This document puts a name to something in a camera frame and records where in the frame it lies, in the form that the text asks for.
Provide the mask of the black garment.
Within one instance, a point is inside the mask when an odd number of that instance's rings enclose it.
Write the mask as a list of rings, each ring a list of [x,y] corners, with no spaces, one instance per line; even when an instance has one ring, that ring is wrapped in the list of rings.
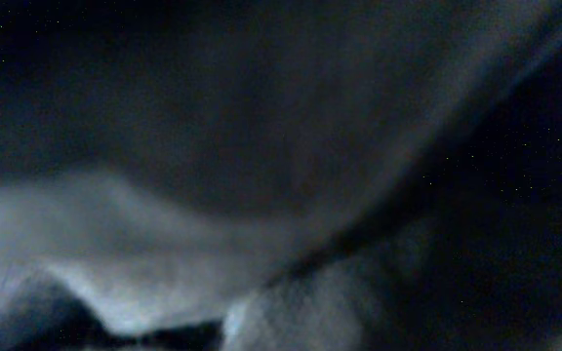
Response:
[[[0,350],[74,311],[223,350],[562,349],[562,199],[422,183],[562,50],[562,1],[63,12],[0,29]]]

